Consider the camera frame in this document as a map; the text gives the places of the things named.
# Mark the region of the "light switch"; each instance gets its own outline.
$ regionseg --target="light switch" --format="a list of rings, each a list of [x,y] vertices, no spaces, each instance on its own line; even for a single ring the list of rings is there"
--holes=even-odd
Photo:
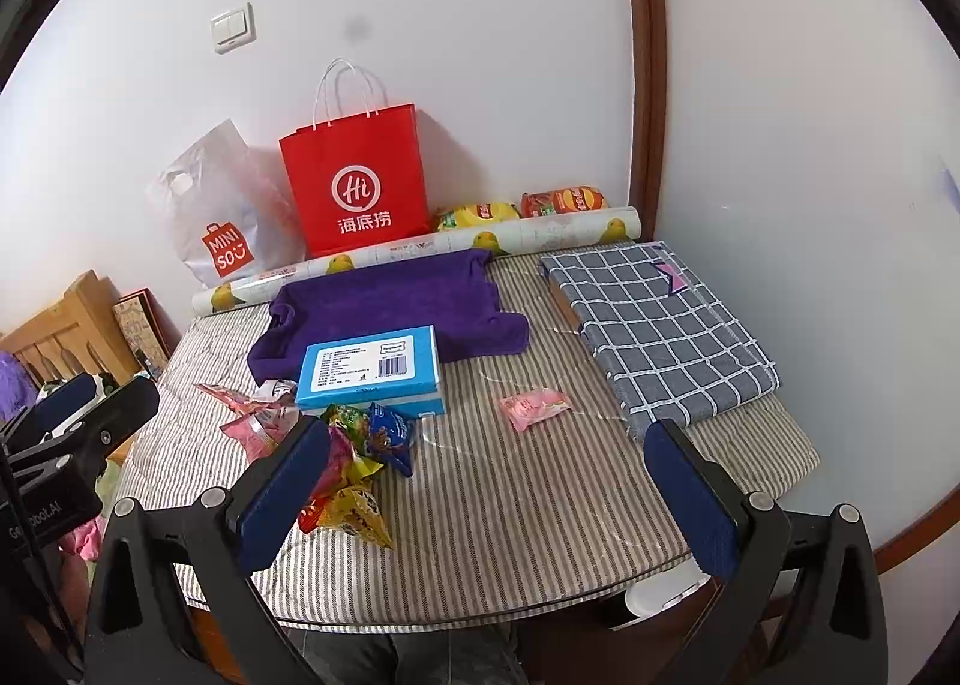
[[[213,17],[210,20],[210,35],[213,37],[213,49],[218,54],[225,54],[256,39],[251,4]]]

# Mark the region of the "blue snack package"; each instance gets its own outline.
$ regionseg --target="blue snack package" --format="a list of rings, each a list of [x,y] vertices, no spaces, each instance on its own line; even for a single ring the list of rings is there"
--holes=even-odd
[[[397,412],[379,404],[370,405],[370,432],[367,435],[370,457],[391,465],[404,477],[414,476],[410,462],[413,434],[413,423],[404,420]]]

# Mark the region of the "white plastic bag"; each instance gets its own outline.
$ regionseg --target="white plastic bag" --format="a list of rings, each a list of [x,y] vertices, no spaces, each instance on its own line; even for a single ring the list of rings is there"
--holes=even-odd
[[[293,206],[229,119],[176,158],[147,195],[176,255],[207,287],[304,259]]]

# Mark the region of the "purple cloth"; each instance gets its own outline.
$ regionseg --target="purple cloth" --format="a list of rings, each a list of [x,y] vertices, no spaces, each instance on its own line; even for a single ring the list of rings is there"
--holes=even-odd
[[[422,325],[434,326],[440,362],[520,354],[530,324],[500,310],[496,284],[484,276],[490,260],[490,252],[469,249],[286,284],[247,357],[250,372],[258,384],[296,380],[311,344]]]
[[[37,402],[30,375],[8,351],[0,351],[0,422],[13,420],[21,408]]]

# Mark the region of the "jeans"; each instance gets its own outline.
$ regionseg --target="jeans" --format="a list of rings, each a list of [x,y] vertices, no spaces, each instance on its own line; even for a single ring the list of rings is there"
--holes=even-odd
[[[325,685],[528,685],[496,626],[410,634],[288,629]]]

